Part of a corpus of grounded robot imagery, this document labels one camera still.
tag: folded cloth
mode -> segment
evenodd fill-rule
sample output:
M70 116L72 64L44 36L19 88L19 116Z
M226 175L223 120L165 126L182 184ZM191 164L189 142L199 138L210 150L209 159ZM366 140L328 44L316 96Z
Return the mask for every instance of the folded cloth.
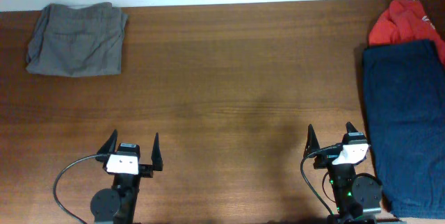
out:
M417 0L393 0L369 33L369 45L388 45L413 40L434 40L445 65L445 42L440 38Z
M28 45L26 70L65 77L120 74L127 18L111 3L82 9L48 5Z
M434 43L365 50L375 170L397 217L445 218L445 71Z

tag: blue cloth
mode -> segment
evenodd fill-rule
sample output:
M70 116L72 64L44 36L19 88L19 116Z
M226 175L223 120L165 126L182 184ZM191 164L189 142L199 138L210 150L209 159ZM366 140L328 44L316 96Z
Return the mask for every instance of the blue cloth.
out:
M445 218L445 71L434 43L365 50L375 170L397 217Z

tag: gray cloth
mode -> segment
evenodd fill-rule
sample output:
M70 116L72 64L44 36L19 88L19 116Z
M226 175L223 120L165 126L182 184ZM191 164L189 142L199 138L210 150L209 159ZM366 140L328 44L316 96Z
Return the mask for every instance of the gray cloth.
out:
M120 74L127 18L111 3L82 9L48 5L28 45L26 70L64 77Z

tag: black cable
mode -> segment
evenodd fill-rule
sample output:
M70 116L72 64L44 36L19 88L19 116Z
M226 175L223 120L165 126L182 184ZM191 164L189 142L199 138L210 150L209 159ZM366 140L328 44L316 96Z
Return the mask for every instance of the black cable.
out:
M58 183L59 179L62 177L62 175L63 175L68 169L70 169L72 166L78 164L79 162L81 162L81 161L85 161L85 160L87 160L87 159L91 159L91 158L105 157L105 156L107 156L107 154L94 154L94 155L90 155L90 156L84 157L84 158L82 158L82 159L78 159L77 161L71 163L71 164L68 165L66 168L64 168L64 169L62 170L62 172L60 172L60 173L57 175L57 178L56 178L56 180L54 181L54 185L53 185L53 196L54 196L54 200L56 201L57 205L58 205L58 206L59 206L65 213L67 213L68 215L70 215L72 218L75 218L76 220L78 220L78 222L80 222L80 223L82 223L82 224L87 224L87 223L86 223L84 220L82 220L81 218L79 218L78 216L76 216L75 214L73 214L72 212L68 211L68 209L66 209L66 208L62 205L62 203L60 202L60 200L58 200L58 198L57 198L57 192L56 192L56 189L57 189L57 183Z
M300 164L300 171L301 171L301 175L303 176L303 179L305 180L305 182L309 186L309 188L312 190L312 192L315 194L315 196L321 201L321 203L323 203L323 206L325 206L325 208L329 211L329 214L332 216L333 220L335 220L334 213L332 213L332 210L329 208L329 206L326 204L326 202L320 197L320 195L317 193L317 191L314 189L314 187L311 185L311 183L307 179L305 172L303 170L303 165L305 164L305 161L307 160L307 158L309 158L315 154L318 154L319 152L334 149L334 148L338 148L338 147L335 145L332 145L332 146L324 147L322 149L314 151L314 152L306 155L305 157L303 157L303 160L301 161L301 164Z
M326 190L325 190L325 180L326 180L326 177L327 177L328 174L329 174L329 172L326 172L326 173L325 173L325 176L323 176L323 181L321 182L321 187L323 188L323 192L325 193L326 198L328 198L330 201L332 201L333 203L335 203L335 200L333 200L333 199L331 199L329 196L327 196L327 193L326 193Z

